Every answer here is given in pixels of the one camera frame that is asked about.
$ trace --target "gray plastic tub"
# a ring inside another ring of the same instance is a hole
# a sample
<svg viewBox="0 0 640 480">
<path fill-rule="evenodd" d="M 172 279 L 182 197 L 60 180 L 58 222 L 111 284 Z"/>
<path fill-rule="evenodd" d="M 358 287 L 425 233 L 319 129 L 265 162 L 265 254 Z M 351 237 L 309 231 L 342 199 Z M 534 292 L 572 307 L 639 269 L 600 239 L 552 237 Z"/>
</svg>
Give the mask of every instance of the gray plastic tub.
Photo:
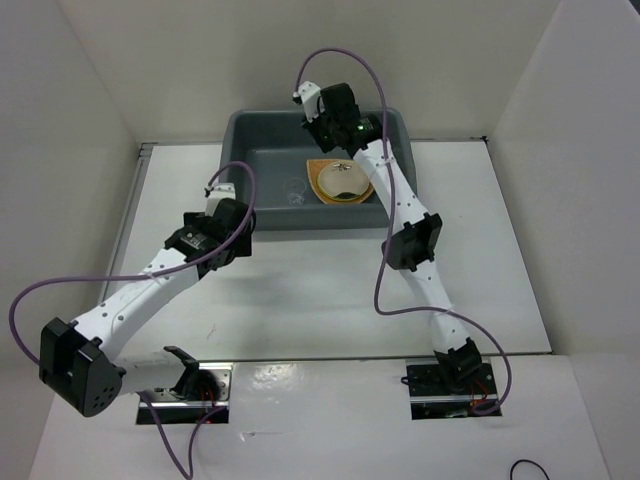
<svg viewBox="0 0 640 480">
<path fill-rule="evenodd" d="M 373 111 L 380 116 L 380 111 Z M 301 110 L 241 110 L 229 119 L 220 166 L 245 162 L 256 174 L 256 230 L 328 230 L 386 227 L 384 207 L 374 193 L 365 202 L 325 205 L 309 186 L 307 160 L 349 158 L 339 148 L 323 154 L 302 129 Z M 400 169 L 416 190 L 416 171 L 409 135 L 400 114 L 389 110 L 389 139 Z M 249 201 L 251 188 L 245 172 L 230 169 L 221 181 L 232 182 L 236 196 Z"/>
</svg>

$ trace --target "purple cable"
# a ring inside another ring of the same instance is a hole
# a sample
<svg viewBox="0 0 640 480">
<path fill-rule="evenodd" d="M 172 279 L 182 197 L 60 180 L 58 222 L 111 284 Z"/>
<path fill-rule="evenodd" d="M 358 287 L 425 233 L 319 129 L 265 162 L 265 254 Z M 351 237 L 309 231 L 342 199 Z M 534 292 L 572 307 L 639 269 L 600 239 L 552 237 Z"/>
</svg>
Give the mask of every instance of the purple cable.
<svg viewBox="0 0 640 480">
<path fill-rule="evenodd" d="M 253 215 L 253 209 L 255 207 L 255 203 L 256 203 L 256 178 L 255 175 L 253 173 L 253 170 L 251 170 L 251 168 L 243 162 L 230 162 L 227 165 L 225 165 L 224 167 L 222 167 L 220 170 L 218 170 L 213 177 L 211 177 L 211 180 L 209 180 L 209 183 L 207 183 L 207 186 L 211 186 L 213 184 L 213 182 L 216 181 L 216 179 L 220 176 L 220 174 L 222 172 L 224 172 L 225 170 L 231 168 L 231 167 L 239 167 L 244 169 L 247 172 L 247 175 L 249 176 L 249 180 L 251 181 L 251 197 L 249 198 L 249 208 L 247 209 L 247 213 L 245 214 L 244 218 L 242 219 L 242 222 L 240 222 L 240 225 L 238 226 L 238 228 L 231 234 L 231 236 L 229 238 L 227 238 L 224 242 L 222 242 L 222 244 L 216 248 L 214 251 L 206 254 L 203 257 L 198 258 L 197 260 L 194 260 L 192 262 L 189 263 L 185 263 L 184 265 L 179 265 L 177 267 L 173 267 L 173 268 L 167 268 L 165 270 L 158 270 L 157 272 L 152 272 L 149 275 L 95 275 L 95 276 L 90 276 L 90 275 L 79 275 L 79 276 L 73 276 L 73 277 L 56 277 L 56 278 L 50 278 L 48 280 L 42 280 L 40 282 L 36 282 L 32 285 L 29 285 L 27 288 L 25 288 L 23 291 L 21 291 L 16 298 L 13 299 L 13 302 L 11 302 L 11 306 L 9 307 L 9 328 L 11 330 L 11 335 L 13 336 L 13 339 L 15 340 L 16 344 L 18 345 L 18 347 L 20 348 L 20 350 L 22 350 L 22 352 L 36 365 L 40 364 L 40 361 L 38 359 L 38 357 L 36 357 L 33 352 L 31 352 L 31 350 L 29 350 L 29 348 L 25 345 L 25 343 L 22 341 L 22 338 L 20 338 L 20 334 L 18 333 L 18 330 L 16 328 L 16 309 L 18 308 L 18 304 L 20 303 L 20 301 L 22 301 L 22 299 L 24 297 L 26 297 L 29 293 L 33 292 L 34 290 L 37 290 L 39 288 L 42 287 L 46 287 L 48 285 L 56 285 L 59 283 L 75 283 L 75 282 L 139 282 L 142 280 L 149 280 L 149 277 L 164 277 L 167 275 L 171 275 L 173 273 L 177 273 L 181 270 L 185 270 L 187 268 L 193 267 L 195 265 L 199 265 L 202 262 L 206 262 L 207 260 L 209 260 L 210 258 L 216 256 L 219 252 L 221 252 L 222 250 L 224 250 L 225 248 L 227 248 L 229 245 L 231 245 L 231 243 L 238 238 L 238 236 L 240 234 L 242 234 L 242 232 L 244 232 L 245 227 L 248 225 L 248 223 L 251 221 L 251 216 Z"/>
<path fill-rule="evenodd" d="M 178 460 L 178 457 L 173 451 L 173 448 L 171 448 L 171 444 L 169 443 L 167 434 L 164 431 L 164 428 L 162 427 L 162 421 L 160 420 L 160 416 L 158 415 L 158 412 L 151 404 L 151 400 L 149 399 L 149 397 L 145 392 L 138 392 L 138 395 L 140 396 L 140 400 L 146 403 L 147 407 L 149 407 L 149 412 L 151 412 L 151 417 L 153 417 L 153 421 L 158 427 L 158 432 L 160 432 L 160 438 L 162 438 L 162 443 L 164 444 L 164 447 L 167 449 L 167 453 L 171 457 L 171 461 L 173 462 L 173 464 L 176 466 L 178 471 L 182 474 L 182 476 L 186 480 L 192 480 L 193 479 L 193 444 L 196 440 L 196 434 L 198 433 L 198 430 L 200 429 L 200 427 L 204 423 L 206 423 L 207 420 L 209 420 L 209 418 L 211 418 L 213 415 L 218 413 L 220 410 L 223 410 L 224 407 L 213 408 L 209 413 L 207 413 L 200 420 L 198 420 L 198 423 L 196 423 L 196 426 L 193 429 L 193 432 L 191 432 L 191 437 L 189 437 L 189 449 L 187 451 L 187 461 L 189 462 L 189 473 L 187 473 L 187 471 L 184 469 L 184 467 L 180 463 L 180 460 Z"/>
<path fill-rule="evenodd" d="M 382 105 L 382 148 L 384 151 L 385 160 L 388 160 L 389 152 L 387 149 L 387 100 L 384 96 L 384 91 L 382 90 L 382 85 L 380 84 L 380 80 L 378 79 L 378 76 L 375 74 L 371 66 L 369 66 L 369 64 L 366 62 L 364 58 L 362 58 L 361 56 L 349 50 L 346 50 L 344 48 L 339 48 L 339 47 L 327 47 L 327 48 L 321 48 L 319 50 L 316 50 L 315 52 L 311 53 L 302 63 L 302 67 L 300 67 L 300 71 L 298 72 L 298 77 L 296 79 L 294 92 L 298 91 L 298 88 L 300 87 L 300 83 L 302 81 L 302 75 L 304 74 L 304 70 L 309 64 L 309 62 L 315 56 L 320 55 L 321 53 L 326 53 L 326 52 L 341 53 L 343 55 L 347 55 L 348 57 L 353 58 L 354 60 L 359 62 L 367 70 L 367 72 L 369 72 L 369 75 L 371 75 L 371 78 L 373 79 L 373 83 L 375 83 L 376 88 L 378 89 L 378 95 L 380 96 L 380 103 Z M 376 286 L 373 294 L 374 309 L 376 313 L 378 313 L 378 315 L 384 315 L 384 316 L 401 315 L 403 313 L 411 313 L 411 312 L 445 313 L 451 317 L 457 318 L 458 320 L 461 320 L 465 323 L 468 323 L 469 325 L 474 326 L 475 328 L 480 330 L 489 340 L 491 340 L 491 343 L 495 345 L 495 347 L 498 349 L 498 353 L 504 360 L 504 365 L 507 370 L 507 385 L 505 386 L 502 397 L 500 397 L 500 399 L 498 399 L 491 408 L 480 409 L 478 408 L 479 406 L 475 406 L 472 408 L 473 413 L 475 413 L 476 415 L 482 415 L 482 416 L 490 415 L 491 413 L 498 410 L 500 406 L 504 404 L 505 400 L 509 396 L 509 392 L 511 391 L 511 383 L 512 383 L 513 375 L 511 371 L 511 363 L 509 362 L 509 358 L 507 357 L 507 354 L 505 353 L 504 349 L 500 346 L 496 338 L 486 328 L 484 328 L 479 323 L 471 320 L 468 317 L 465 317 L 460 313 L 456 313 L 449 309 L 441 308 L 441 307 L 430 307 L 430 306 L 411 307 L 411 308 L 403 308 L 400 310 L 392 310 L 392 311 L 382 310 L 382 308 L 380 307 L 380 289 L 382 287 L 382 278 L 384 276 L 384 269 L 387 265 L 387 259 L 389 258 L 389 252 L 391 247 L 391 237 L 393 236 L 393 224 L 395 222 L 395 217 L 396 217 L 396 186 L 393 179 L 393 170 L 391 169 L 391 165 L 389 163 L 387 163 L 387 171 L 389 172 L 389 181 L 391 184 L 391 199 L 390 199 L 391 208 L 389 209 L 389 228 L 387 229 L 386 244 L 385 244 L 384 252 L 382 255 L 382 262 L 380 263 L 380 269 L 378 270 L 378 277 L 376 279 Z"/>
</svg>

